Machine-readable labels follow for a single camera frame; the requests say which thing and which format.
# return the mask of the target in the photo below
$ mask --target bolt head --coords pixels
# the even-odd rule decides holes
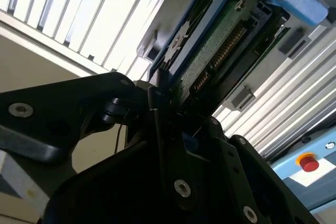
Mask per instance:
[[[246,144],[246,141],[241,137],[239,138],[239,142],[240,142],[240,144]]]
[[[335,147],[335,142],[329,142],[328,144],[326,144],[326,149],[333,149]]]
[[[174,182],[175,191],[183,198],[188,198],[191,194],[190,186],[182,179],[178,179]]]
[[[214,124],[218,124],[218,121],[217,121],[217,119],[215,119],[215,118],[211,118],[211,121],[212,121]]]
[[[34,112],[33,108],[26,103],[13,103],[8,107],[8,111],[12,116],[17,118],[27,118],[31,116]]]
[[[243,207],[243,212],[245,217],[251,222],[251,223],[257,223],[258,222],[258,217],[256,213],[253,211],[252,208],[245,206]]]

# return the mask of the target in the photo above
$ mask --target emergency stop button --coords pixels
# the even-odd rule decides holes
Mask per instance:
[[[319,162],[313,156],[303,157],[299,163],[305,172],[313,172],[320,166]]]

